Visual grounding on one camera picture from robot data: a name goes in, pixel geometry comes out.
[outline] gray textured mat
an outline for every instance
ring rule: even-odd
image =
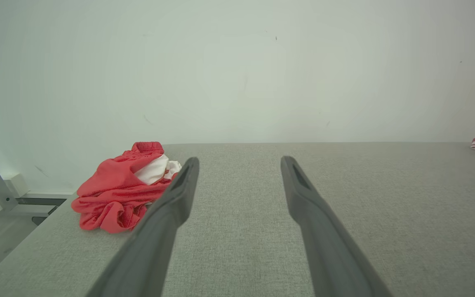
[[[165,145],[198,156],[163,296],[312,296],[279,169],[294,156],[392,293],[475,296],[475,151],[467,143]],[[82,231],[64,203],[0,264],[0,296],[80,296],[128,234]]]

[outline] white wall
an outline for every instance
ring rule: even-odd
[[[473,137],[475,0],[0,0],[0,172],[32,190],[135,141]]]

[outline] gray fabric surface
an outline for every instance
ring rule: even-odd
[[[163,296],[313,296],[280,158],[294,156],[397,297],[475,296],[475,151],[467,143],[165,145],[200,177]],[[0,296],[81,296],[127,238],[64,203],[0,264]]]

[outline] red cloth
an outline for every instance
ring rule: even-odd
[[[100,227],[109,233],[132,230],[146,213],[145,204],[160,198],[171,182],[161,179],[147,185],[134,173],[162,154],[158,142],[137,142],[122,156],[103,161],[71,203],[72,209],[81,214],[80,227]]]

